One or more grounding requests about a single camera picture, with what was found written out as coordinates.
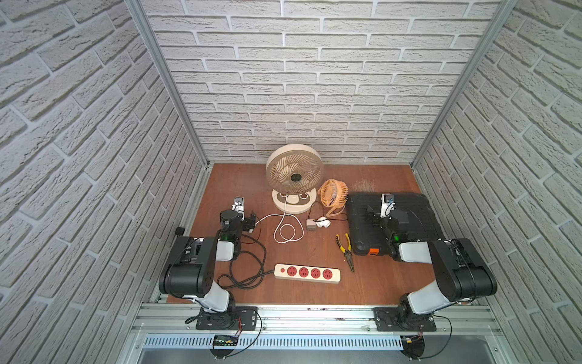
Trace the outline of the beige red power strip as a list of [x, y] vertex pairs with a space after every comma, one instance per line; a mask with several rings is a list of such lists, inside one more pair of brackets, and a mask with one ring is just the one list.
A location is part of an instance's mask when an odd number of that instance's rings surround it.
[[278, 279], [339, 284], [341, 271], [336, 268], [321, 268], [305, 265], [277, 264], [274, 276]]

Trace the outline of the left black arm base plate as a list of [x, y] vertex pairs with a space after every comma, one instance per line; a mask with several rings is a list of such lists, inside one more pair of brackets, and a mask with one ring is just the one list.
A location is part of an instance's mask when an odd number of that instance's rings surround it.
[[229, 312], [206, 312], [200, 309], [196, 319], [199, 331], [254, 331], [259, 316], [254, 306], [235, 307]]

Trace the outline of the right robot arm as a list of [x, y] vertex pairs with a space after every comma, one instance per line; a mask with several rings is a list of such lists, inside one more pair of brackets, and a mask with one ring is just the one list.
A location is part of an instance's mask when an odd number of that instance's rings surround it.
[[498, 284], [492, 271], [466, 238], [405, 242], [396, 233], [399, 221], [393, 217], [394, 204], [375, 214], [386, 235], [390, 256], [397, 262], [431, 265], [435, 280], [418, 291], [405, 294], [393, 315], [402, 324], [428, 319], [440, 310], [460, 302], [492, 296]]

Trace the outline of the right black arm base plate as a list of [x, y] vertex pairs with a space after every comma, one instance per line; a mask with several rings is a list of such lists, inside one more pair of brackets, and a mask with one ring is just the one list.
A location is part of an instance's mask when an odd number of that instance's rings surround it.
[[431, 314], [417, 315], [409, 309], [376, 307], [372, 309], [379, 332], [435, 332], [436, 324]]

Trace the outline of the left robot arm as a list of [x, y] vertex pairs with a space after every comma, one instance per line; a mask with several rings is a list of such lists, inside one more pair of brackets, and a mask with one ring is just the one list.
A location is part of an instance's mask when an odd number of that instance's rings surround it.
[[215, 264], [238, 258], [242, 234], [252, 231], [256, 220], [254, 213], [244, 218], [241, 212], [224, 210], [215, 236], [177, 237], [159, 277], [159, 291], [198, 303], [208, 313], [233, 311], [233, 296], [214, 280]]

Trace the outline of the pink USB charger adapter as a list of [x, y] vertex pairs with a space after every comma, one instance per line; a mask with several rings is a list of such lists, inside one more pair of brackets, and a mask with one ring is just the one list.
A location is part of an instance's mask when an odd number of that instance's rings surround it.
[[308, 231], [315, 231], [317, 227], [318, 226], [317, 226], [315, 220], [313, 220], [313, 219], [306, 220], [306, 228]]

